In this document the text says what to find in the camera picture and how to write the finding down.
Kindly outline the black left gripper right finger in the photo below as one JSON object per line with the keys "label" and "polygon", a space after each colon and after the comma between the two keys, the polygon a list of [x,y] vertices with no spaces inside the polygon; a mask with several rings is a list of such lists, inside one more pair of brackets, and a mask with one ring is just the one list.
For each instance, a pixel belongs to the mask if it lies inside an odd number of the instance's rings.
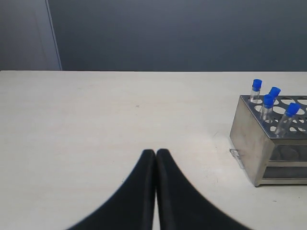
{"label": "black left gripper right finger", "polygon": [[245,230],[205,197],[184,176],[167,149],[156,154],[157,203],[162,230]]}

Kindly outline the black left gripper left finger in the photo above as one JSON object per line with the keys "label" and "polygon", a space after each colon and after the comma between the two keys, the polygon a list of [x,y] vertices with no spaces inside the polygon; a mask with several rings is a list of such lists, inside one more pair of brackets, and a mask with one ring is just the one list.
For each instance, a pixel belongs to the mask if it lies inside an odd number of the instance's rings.
{"label": "black left gripper left finger", "polygon": [[121,187],[71,230],[151,230],[155,205],[156,155],[145,149]]}

